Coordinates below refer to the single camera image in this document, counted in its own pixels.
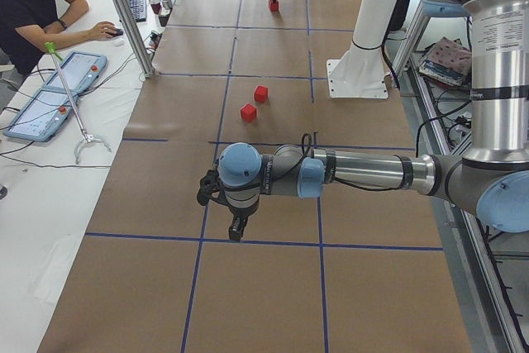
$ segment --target person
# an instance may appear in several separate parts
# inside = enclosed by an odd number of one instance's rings
[[[69,7],[59,18],[55,0],[0,0],[0,48],[19,74],[27,76],[52,41],[57,49],[85,41],[111,38],[116,27],[101,21],[86,31],[68,32],[68,26],[88,11],[86,0],[65,0]]]

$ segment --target man's arm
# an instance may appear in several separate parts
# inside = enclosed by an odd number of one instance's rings
[[[69,7],[60,19],[66,24],[66,26],[70,26],[88,11],[89,6],[86,0],[65,1],[69,3]],[[46,33],[59,33],[63,30],[63,26],[58,21],[52,22],[44,28]]]
[[[109,33],[115,33],[116,27],[109,21],[102,21],[92,29],[79,32],[48,33],[38,25],[20,26],[16,31],[40,51],[46,52],[45,43],[48,41],[53,41],[57,49],[64,49],[85,41],[109,39],[112,37]]]

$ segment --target red block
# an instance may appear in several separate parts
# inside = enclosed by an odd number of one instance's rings
[[[279,11],[279,0],[268,0],[268,8],[271,12]]]
[[[258,103],[265,103],[268,99],[268,87],[257,86],[254,91],[254,100]]]
[[[241,108],[241,117],[242,120],[246,120],[251,123],[257,117],[257,108],[247,103],[244,107]]]

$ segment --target white table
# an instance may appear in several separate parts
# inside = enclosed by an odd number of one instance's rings
[[[69,30],[84,30],[98,21],[119,17],[112,0],[88,0],[90,11]],[[149,9],[146,22],[138,23],[141,37],[162,32],[158,18]],[[77,45],[76,50],[103,54],[107,67],[98,81],[114,72],[132,54],[126,35],[116,39]],[[72,49],[60,50],[67,55]],[[49,55],[39,63],[53,67]],[[116,77],[79,101],[79,111],[92,134],[103,135],[112,152],[102,144],[81,153],[80,165],[110,166],[122,132],[136,103],[144,78],[136,60]],[[21,92],[32,95],[42,85],[31,76]],[[11,107],[22,107],[28,98],[17,93]],[[15,114],[0,114],[0,127],[8,126]],[[27,141],[0,136],[0,152],[18,149]],[[74,165],[74,147],[82,135],[73,114],[49,142],[35,143],[11,156],[39,165]],[[8,188],[0,201],[0,351],[35,352],[50,322],[69,269],[98,200],[108,168],[37,168],[0,158],[0,183]]]

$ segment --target black computer mouse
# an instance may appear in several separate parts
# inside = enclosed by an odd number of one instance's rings
[[[121,28],[116,28],[116,33],[108,32],[108,35],[116,37],[123,35],[123,30]]]

